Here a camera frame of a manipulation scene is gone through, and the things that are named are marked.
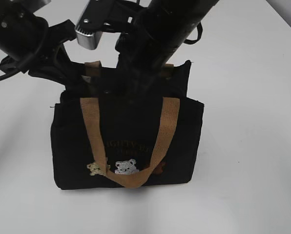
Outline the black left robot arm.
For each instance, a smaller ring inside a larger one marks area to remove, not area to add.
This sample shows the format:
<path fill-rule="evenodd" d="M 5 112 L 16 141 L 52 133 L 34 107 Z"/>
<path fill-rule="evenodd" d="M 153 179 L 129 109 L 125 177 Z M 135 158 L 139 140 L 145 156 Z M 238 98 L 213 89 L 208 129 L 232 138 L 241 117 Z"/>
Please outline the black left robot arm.
<path fill-rule="evenodd" d="M 81 96 L 89 95 L 84 64 L 72 62 L 64 43 L 76 39 L 75 25 L 66 20 L 49 26 L 24 0 L 0 0 L 0 81 L 20 72 L 61 85 Z"/>

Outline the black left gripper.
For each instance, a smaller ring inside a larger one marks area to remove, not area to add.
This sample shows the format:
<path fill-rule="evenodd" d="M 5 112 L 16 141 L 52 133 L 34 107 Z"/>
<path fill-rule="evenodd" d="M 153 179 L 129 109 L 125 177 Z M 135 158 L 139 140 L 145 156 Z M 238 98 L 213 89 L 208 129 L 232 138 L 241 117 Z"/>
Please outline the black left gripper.
<path fill-rule="evenodd" d="M 76 38 L 74 24 L 66 20 L 49 26 L 45 19 L 0 21 L 0 49 L 7 54 L 0 62 L 6 79 L 22 72 L 47 79 L 74 94 L 90 94 L 84 80 L 85 65 L 72 62 L 64 43 Z"/>

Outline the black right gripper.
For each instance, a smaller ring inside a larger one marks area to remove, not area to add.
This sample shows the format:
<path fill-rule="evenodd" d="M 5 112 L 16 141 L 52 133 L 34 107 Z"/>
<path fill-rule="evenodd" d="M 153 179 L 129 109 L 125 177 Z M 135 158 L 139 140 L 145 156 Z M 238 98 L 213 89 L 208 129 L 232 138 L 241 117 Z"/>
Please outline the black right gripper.
<path fill-rule="evenodd" d="M 101 68 L 100 91 L 124 97 L 145 95 L 160 74 L 158 45 L 147 36 L 120 34 L 115 49 L 119 52 L 117 66 Z"/>

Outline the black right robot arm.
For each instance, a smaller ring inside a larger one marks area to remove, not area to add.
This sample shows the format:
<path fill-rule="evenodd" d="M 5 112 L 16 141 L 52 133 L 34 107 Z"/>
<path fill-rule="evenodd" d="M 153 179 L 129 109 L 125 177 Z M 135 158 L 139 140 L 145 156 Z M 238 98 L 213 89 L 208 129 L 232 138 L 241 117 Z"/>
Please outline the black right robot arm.
<path fill-rule="evenodd" d="M 120 33 L 115 49 L 126 93 L 144 95 L 178 48 L 201 38 L 201 21 L 217 1 L 152 0 L 147 7 L 129 0 L 96 3 L 101 31 Z"/>

